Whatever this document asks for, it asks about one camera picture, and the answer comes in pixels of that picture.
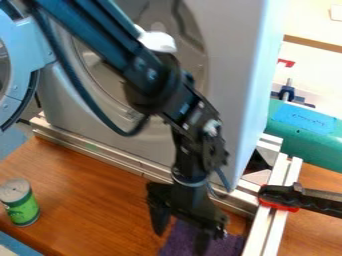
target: teal object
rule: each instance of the teal object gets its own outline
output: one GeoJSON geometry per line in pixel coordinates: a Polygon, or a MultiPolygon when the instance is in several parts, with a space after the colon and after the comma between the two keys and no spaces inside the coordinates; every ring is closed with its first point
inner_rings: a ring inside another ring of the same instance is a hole
{"type": "Polygon", "coordinates": [[[284,139],[281,151],[342,173],[342,121],[271,99],[265,133],[284,139]]]}

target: cable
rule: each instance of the cable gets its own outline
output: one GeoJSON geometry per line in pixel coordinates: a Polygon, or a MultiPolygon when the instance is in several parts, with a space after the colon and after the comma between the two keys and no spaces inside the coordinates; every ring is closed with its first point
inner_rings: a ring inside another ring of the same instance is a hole
{"type": "Polygon", "coordinates": [[[119,126],[117,126],[115,123],[108,118],[108,116],[102,111],[102,109],[96,104],[94,99],[91,97],[91,95],[88,93],[88,91],[83,87],[82,82],[76,75],[76,72],[72,68],[72,66],[69,64],[69,61],[67,57],[65,56],[63,50],[60,48],[59,43],[57,39],[55,38],[50,25],[48,24],[46,18],[44,17],[41,12],[35,8],[32,7],[31,13],[33,17],[36,19],[37,23],[39,24],[40,28],[44,32],[46,38],[48,39],[58,61],[60,62],[61,66],[63,67],[64,71],[66,72],[67,76],[69,77],[70,81],[72,82],[74,88],[78,92],[78,94],[81,96],[81,98],[86,102],[88,107],[91,109],[91,111],[110,129],[112,129],[117,134],[124,136],[124,137],[131,137],[134,135],[137,135],[140,133],[145,125],[149,121],[149,116],[145,115],[139,123],[130,131],[126,132],[122,130],[119,126]]]}
{"type": "MultiPolygon", "coordinates": [[[[222,181],[223,186],[225,187],[227,192],[229,192],[231,189],[230,184],[229,184],[228,180],[226,179],[226,176],[224,175],[223,171],[220,168],[216,168],[215,171],[216,171],[217,175],[219,176],[220,180],[222,181]]],[[[217,193],[213,189],[213,187],[211,186],[211,184],[209,182],[207,183],[207,189],[208,189],[209,193],[212,194],[215,198],[226,199],[228,197],[228,194],[217,193]]]]}

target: clamp handle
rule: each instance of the clamp handle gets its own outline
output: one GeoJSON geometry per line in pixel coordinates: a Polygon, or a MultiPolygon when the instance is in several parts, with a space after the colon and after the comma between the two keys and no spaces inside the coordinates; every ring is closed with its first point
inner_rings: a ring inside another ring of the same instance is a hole
{"type": "Polygon", "coordinates": [[[264,185],[259,190],[259,202],[276,209],[296,212],[299,208],[342,218],[342,194],[292,186],[264,185]]]}

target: black cable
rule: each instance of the black cable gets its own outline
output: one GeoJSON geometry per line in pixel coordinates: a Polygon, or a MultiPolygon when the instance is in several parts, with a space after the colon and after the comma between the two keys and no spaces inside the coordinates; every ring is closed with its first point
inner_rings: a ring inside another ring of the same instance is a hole
{"type": "Polygon", "coordinates": [[[69,61],[67,57],[65,56],[63,50],[60,48],[59,43],[57,39],[55,38],[52,29],[50,25],[48,24],[48,21],[44,17],[44,15],[41,13],[40,10],[37,9],[37,7],[31,8],[31,13],[33,17],[36,19],[37,23],[39,24],[40,28],[44,32],[46,38],[48,39],[58,61],[60,62],[61,66],[63,67],[64,71],[66,72],[67,76],[69,77],[70,81],[72,82],[74,88],[78,92],[78,94],[81,96],[81,98],[86,102],[88,107],[92,110],[92,112],[110,129],[112,129],[117,134],[124,136],[124,137],[131,137],[134,135],[137,135],[140,133],[145,125],[149,121],[149,116],[145,115],[139,123],[130,131],[126,132],[122,130],[120,127],[118,127],[115,123],[112,122],[108,118],[108,116],[102,111],[102,109],[96,104],[94,99],[91,97],[91,95],[88,93],[88,91],[83,87],[82,82],[76,75],[76,72],[72,68],[72,66],[69,64],[69,61]]]}

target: screw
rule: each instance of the screw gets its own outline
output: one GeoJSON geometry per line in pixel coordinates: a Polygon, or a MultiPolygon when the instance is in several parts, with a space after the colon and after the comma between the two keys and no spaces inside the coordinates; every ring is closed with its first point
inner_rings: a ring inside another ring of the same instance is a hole
{"type": "Polygon", "coordinates": [[[185,154],[189,154],[189,150],[187,150],[185,147],[181,147],[181,150],[185,154]]]}
{"type": "Polygon", "coordinates": [[[179,169],[178,169],[177,167],[174,167],[174,168],[173,168],[173,173],[174,173],[175,175],[180,175],[179,169]]]}
{"type": "Polygon", "coordinates": [[[134,62],[134,68],[138,71],[141,71],[144,69],[144,67],[146,66],[146,62],[141,59],[141,58],[136,58],[135,62],[134,62]]]}
{"type": "Polygon", "coordinates": [[[189,129],[189,125],[188,124],[183,124],[183,129],[184,130],[188,130],[189,129]]]}
{"type": "Polygon", "coordinates": [[[204,103],[203,103],[203,101],[201,101],[200,103],[198,103],[198,106],[199,106],[199,108],[204,108],[204,103]]]}
{"type": "Polygon", "coordinates": [[[148,71],[147,71],[147,78],[148,80],[150,80],[151,82],[156,80],[157,78],[157,72],[152,69],[152,68],[149,68],[148,71]]]}

